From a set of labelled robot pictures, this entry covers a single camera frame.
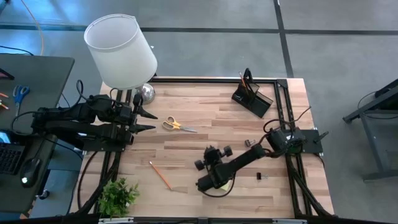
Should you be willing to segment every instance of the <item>wooden table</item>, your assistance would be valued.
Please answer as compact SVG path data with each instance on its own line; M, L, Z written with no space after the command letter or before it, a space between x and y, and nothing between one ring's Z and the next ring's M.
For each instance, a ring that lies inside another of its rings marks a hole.
M304 80L288 79L290 99L295 118L308 108ZM233 156L242 154L246 148L244 140L256 139L264 134L262 127L270 119L278 118L276 102L261 119L237 104L231 95L237 88L233 83L153 83L155 100L144 109L157 116L158 120L139 118L139 124L150 124L157 128L136 135L134 144L122 154L118 177L127 178L129 184L139 183L141 196L130 206L130 215L135 217L230 217L269 218L294 217L292 199L287 178L285 158L262 158L254 161L236 174L232 192L223 198L210 198L197 190L195 183L206 171L197 171L194 161L203 159L207 146L220 149L230 145ZM109 94L110 87L103 84L101 94ZM260 92L275 99L270 84L260 84ZM281 92L285 109L284 95ZM161 123L167 116L182 125L195 128L198 133L168 131ZM296 122L301 129L313 128L311 112L305 113ZM85 156L83 170L89 156ZM98 185L104 153L94 157L83 178L82 203ZM165 176L173 191L155 173L149 161ZM319 158L303 155L307 184L314 196L333 213L325 171ZM268 179L257 180L256 172L267 174ZM224 191L211 189L211 194ZM298 190L300 208L303 209L302 194ZM77 210L76 197L71 212Z

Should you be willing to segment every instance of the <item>green plant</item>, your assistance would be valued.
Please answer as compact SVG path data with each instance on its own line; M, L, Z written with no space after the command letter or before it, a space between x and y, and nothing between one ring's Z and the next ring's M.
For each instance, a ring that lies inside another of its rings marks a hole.
M124 217L127 215L127 208L133 204L139 196L138 183L127 190L125 178L119 181L109 181L104 187L101 198L98 200L101 216Z

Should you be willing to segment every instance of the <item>blue scissors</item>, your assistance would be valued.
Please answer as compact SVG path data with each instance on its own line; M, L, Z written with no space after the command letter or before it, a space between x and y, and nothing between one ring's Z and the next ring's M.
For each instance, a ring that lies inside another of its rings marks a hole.
M22 103L22 100L24 97L29 93L30 88L29 86L22 86L22 85L16 85L14 88L14 92L12 93L14 97L14 102L17 107L15 116L18 116L19 114L19 106Z

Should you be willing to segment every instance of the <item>lamp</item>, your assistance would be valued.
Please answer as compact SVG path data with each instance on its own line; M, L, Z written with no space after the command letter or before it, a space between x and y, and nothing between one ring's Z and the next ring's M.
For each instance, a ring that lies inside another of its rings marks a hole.
M155 74L157 61L134 16L112 14L92 22L85 42L103 81L111 88L136 88L144 104L155 97L147 84Z

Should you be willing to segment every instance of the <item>gray floor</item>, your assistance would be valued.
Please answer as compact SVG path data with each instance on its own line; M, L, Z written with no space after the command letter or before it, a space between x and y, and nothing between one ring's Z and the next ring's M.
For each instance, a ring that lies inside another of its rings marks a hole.
M42 24L88 25L107 14L125 13L136 16L141 27L278 28L272 0L25 1ZM279 2L286 29L398 30L395 0ZM14 0L0 14L0 23L31 25L32 21L21 3ZM69 102L77 98L75 82L79 78L85 83L86 94L96 94L101 80L83 33L44 33L45 55L76 59L64 90ZM227 77L250 67L255 77L287 76L279 34L144 34L154 46L158 75ZM0 43L40 52L40 37L34 30L2 30ZM396 223L398 179L369 184L362 181L362 175L376 171L375 161L362 124L354 121L347 125L341 118L356 108L362 96L397 78L398 35L287 35L287 43L294 77L305 79L314 122L321 131L330 131L323 146L335 213ZM77 158L67 158L78 163ZM72 192L73 186L67 184L54 191L67 188L65 191ZM47 213L38 208L35 216L63 214L69 199L55 194L48 204L59 205Z

